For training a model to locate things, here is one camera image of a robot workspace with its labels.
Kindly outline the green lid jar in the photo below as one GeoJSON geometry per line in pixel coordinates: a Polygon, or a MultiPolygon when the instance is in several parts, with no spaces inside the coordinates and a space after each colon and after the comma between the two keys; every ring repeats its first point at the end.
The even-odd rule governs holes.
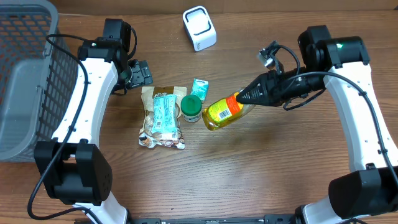
{"type": "Polygon", "coordinates": [[[185,121],[194,123],[201,118],[202,102],[196,95],[187,95],[182,98],[181,110],[185,121]]]}

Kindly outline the yellow drink bottle silver cap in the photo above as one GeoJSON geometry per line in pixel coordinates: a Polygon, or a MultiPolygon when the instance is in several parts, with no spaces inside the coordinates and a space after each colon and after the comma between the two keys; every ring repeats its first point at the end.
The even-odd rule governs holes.
{"type": "Polygon", "coordinates": [[[255,107],[255,105],[244,105],[237,101],[236,97],[242,90],[242,88],[236,90],[203,110],[202,118],[207,129],[215,131],[228,126],[248,114],[255,107]]]}

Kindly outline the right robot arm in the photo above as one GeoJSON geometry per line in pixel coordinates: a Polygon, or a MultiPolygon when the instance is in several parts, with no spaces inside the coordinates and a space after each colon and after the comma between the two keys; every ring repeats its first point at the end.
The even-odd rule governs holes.
{"type": "Polygon", "coordinates": [[[298,37],[303,65],[286,72],[275,59],[276,42],[259,52],[269,69],[236,97],[244,105],[282,106],[314,100],[327,91],[342,123],[349,174],[332,180],[328,195],[292,215],[266,215],[267,223],[360,223],[397,210],[397,146],[384,122],[371,78],[368,51],[358,36],[332,38],[326,26],[298,37]]]}

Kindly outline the mint green snack packet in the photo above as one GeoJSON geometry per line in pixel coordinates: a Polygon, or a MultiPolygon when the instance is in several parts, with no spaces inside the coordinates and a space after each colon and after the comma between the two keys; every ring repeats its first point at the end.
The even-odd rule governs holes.
{"type": "Polygon", "coordinates": [[[152,133],[160,134],[162,140],[177,140],[176,95],[154,98],[154,125],[152,133]]]}

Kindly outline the brown nut pouch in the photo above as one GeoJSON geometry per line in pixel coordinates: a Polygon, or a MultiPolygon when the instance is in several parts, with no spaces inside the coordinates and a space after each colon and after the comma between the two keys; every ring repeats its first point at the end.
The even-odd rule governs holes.
{"type": "Polygon", "coordinates": [[[139,133],[139,144],[148,148],[155,148],[157,146],[172,147],[176,149],[184,149],[185,141],[180,129],[179,118],[182,115],[181,101],[184,96],[187,95],[187,88],[181,86],[167,86],[167,87],[156,87],[156,86],[144,86],[141,90],[141,99],[144,105],[144,122],[139,133]],[[154,125],[154,98],[165,95],[176,95],[176,115],[177,115],[177,127],[178,135],[177,140],[162,140],[160,134],[152,133],[152,127],[154,125]]]}

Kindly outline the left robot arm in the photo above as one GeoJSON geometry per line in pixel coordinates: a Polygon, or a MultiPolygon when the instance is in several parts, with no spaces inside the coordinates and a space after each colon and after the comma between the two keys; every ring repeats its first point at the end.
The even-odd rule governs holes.
{"type": "Polygon", "coordinates": [[[49,220],[82,211],[92,223],[132,223],[128,209],[111,191],[111,166],[99,149],[99,135],[111,95],[150,85],[152,74],[145,60],[134,59],[136,31],[122,19],[107,18],[103,34],[83,39],[78,54],[65,54],[78,63],[78,76],[67,110],[49,141],[35,145],[40,172],[27,204],[34,220],[49,220]],[[50,198],[71,207],[47,216],[33,213],[33,202],[44,186],[50,198]]]}

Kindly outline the small teal tissue pack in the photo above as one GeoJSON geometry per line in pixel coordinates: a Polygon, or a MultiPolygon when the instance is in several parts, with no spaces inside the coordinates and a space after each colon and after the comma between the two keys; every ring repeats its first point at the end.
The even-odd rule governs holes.
{"type": "Polygon", "coordinates": [[[199,97],[202,103],[205,102],[208,93],[209,82],[206,80],[194,79],[191,94],[199,97]]]}

